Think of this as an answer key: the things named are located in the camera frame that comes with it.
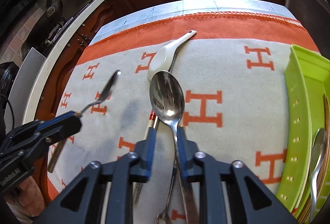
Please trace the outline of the person's hand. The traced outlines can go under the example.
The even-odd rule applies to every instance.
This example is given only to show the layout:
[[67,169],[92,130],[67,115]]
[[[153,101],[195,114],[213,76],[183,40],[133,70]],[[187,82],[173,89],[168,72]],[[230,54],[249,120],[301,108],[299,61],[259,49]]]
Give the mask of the person's hand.
[[34,178],[29,176],[20,183],[19,187],[21,189],[20,194],[16,198],[11,194],[6,195],[5,201],[11,205],[17,201],[28,216],[40,215],[45,208],[45,201]]

